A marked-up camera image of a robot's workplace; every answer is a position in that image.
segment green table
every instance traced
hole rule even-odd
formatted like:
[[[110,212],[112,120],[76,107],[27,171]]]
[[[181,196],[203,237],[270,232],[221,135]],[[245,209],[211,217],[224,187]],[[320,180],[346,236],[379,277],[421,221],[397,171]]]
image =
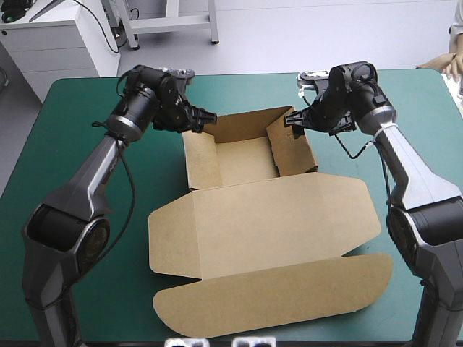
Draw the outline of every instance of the green table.
[[[21,289],[24,247],[20,230],[45,194],[69,179],[102,138],[104,131],[90,124],[103,121],[118,101],[115,84],[116,79],[56,82],[0,199],[0,340],[37,339]],[[380,84],[399,113],[400,128],[429,166],[463,187],[463,121],[440,75],[426,70],[381,71]],[[195,78],[188,95],[195,105],[219,114],[283,105],[304,107],[297,97],[295,74],[201,76]],[[249,334],[275,335],[279,340],[408,340],[421,287],[386,231],[378,154],[370,148],[353,161],[334,138],[314,132],[308,137],[320,172],[359,177],[368,185],[383,232],[354,253],[390,254],[393,276],[385,294],[360,312]],[[341,137],[352,152],[368,140],[360,131]],[[158,290],[189,280],[151,272],[147,217],[187,193],[182,138],[149,129],[126,154],[137,185],[137,207],[121,242],[75,286],[84,340],[154,341],[177,335],[159,320],[151,301]],[[130,203],[122,166],[110,181],[108,196],[114,210],[110,215],[114,236]]]

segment white cabinet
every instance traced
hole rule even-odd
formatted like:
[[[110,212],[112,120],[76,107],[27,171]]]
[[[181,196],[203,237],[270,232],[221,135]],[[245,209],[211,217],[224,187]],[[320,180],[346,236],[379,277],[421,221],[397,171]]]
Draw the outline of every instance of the white cabinet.
[[[50,86],[61,78],[115,77],[120,55],[109,49],[92,15],[73,0],[66,0],[29,23],[49,2],[37,0],[21,20],[0,23],[0,42],[37,96],[44,101]],[[101,2],[83,3],[100,20],[116,50]]]

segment white floor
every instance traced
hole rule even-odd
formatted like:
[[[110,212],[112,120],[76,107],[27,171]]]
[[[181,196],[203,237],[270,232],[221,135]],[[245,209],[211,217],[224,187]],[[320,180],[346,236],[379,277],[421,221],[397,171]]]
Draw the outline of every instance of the white floor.
[[[129,0],[141,17],[159,17],[162,0]],[[248,74],[329,69],[369,60],[379,69],[412,68],[448,49],[456,0],[216,0],[220,43],[208,30],[140,36],[139,51],[122,49],[119,74],[136,64]],[[207,0],[180,0],[182,15]],[[40,110],[0,46],[11,85],[0,95],[0,194]]]

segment cardboard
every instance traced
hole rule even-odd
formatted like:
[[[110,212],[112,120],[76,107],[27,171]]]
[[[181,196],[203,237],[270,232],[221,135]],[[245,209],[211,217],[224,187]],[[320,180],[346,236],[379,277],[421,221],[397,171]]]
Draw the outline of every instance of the cardboard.
[[[200,134],[183,133],[191,190],[317,171],[306,137],[284,127],[291,106],[220,116]]]
[[[202,279],[340,257],[381,231],[365,183],[324,173],[194,191],[148,225],[151,269]]]
[[[154,272],[200,282],[156,294],[173,330],[213,337],[353,312],[374,302],[390,257],[341,257],[381,231],[359,179],[316,173],[291,106],[184,133],[189,194],[148,219]]]
[[[333,258],[159,291],[153,306],[172,330],[212,338],[357,311],[383,293],[391,269],[384,254]]]

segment cabinet drawer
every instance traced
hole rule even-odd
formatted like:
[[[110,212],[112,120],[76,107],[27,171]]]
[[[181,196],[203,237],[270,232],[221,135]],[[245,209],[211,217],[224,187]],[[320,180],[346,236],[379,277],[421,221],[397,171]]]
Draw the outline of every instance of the cabinet drawer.
[[[95,67],[86,48],[10,53],[22,73]]]
[[[0,33],[0,42],[10,53],[16,51],[85,47],[84,41],[80,37],[79,30],[75,25],[6,29]]]
[[[26,72],[24,77],[43,102],[53,82],[62,78],[99,77],[96,69]]]

